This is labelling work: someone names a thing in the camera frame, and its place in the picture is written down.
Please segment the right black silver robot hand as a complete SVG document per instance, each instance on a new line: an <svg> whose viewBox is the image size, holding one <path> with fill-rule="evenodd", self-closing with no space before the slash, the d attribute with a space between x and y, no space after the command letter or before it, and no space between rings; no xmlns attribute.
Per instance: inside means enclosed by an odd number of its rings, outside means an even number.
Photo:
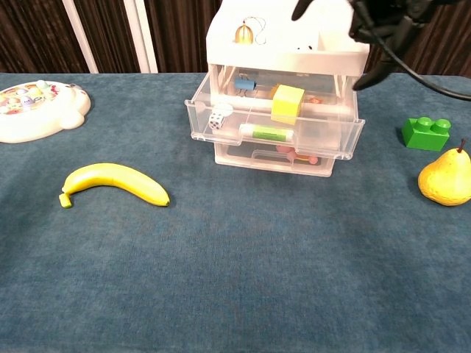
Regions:
<svg viewBox="0 0 471 353"><path fill-rule="evenodd" d="M397 67L401 67L422 86L461 101L470 96L438 86L412 70L403 62L404 55L420 32L443 5L454 1L350 1L353 10L348 35L355 42L376 43L383 51L376 66L353 85L354 91L365 90L384 81Z"/></svg>

